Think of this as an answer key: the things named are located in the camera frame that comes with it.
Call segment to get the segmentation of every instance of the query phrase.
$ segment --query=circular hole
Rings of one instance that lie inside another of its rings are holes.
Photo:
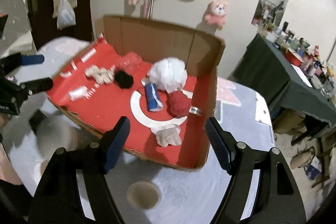
[[[134,208],[148,210],[160,203],[161,193],[154,183],[138,181],[128,188],[126,197]]]

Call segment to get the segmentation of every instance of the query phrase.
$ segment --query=crumpled plastic wrap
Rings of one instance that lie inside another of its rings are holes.
[[[140,68],[141,63],[141,56],[137,55],[135,52],[128,52],[120,59],[119,65],[117,67],[129,75],[133,75]]]
[[[168,93],[181,90],[188,77],[185,63],[175,57],[155,62],[147,75],[157,89],[165,90]]]
[[[75,11],[68,0],[61,0],[58,7],[57,29],[63,30],[74,25],[76,25]]]

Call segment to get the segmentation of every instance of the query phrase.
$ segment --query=black yarn ball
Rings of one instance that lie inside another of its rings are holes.
[[[118,83],[121,89],[130,89],[134,84],[133,76],[127,74],[123,70],[118,70],[115,72],[114,80]]]

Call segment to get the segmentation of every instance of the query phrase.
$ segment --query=person's arm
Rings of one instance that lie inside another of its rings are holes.
[[[0,129],[2,129],[8,122],[9,115],[7,114],[0,114]]]

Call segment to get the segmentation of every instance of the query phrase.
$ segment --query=beige crumpled tissue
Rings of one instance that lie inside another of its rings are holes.
[[[87,77],[93,77],[98,85],[102,84],[111,84],[114,81],[114,71],[115,66],[112,66],[110,70],[106,68],[98,68],[96,65],[92,65],[91,67],[85,70],[85,75]]]
[[[156,135],[157,144],[162,147],[171,145],[181,145],[182,140],[179,136],[181,128],[177,124],[168,124],[162,127],[151,128],[152,133]]]

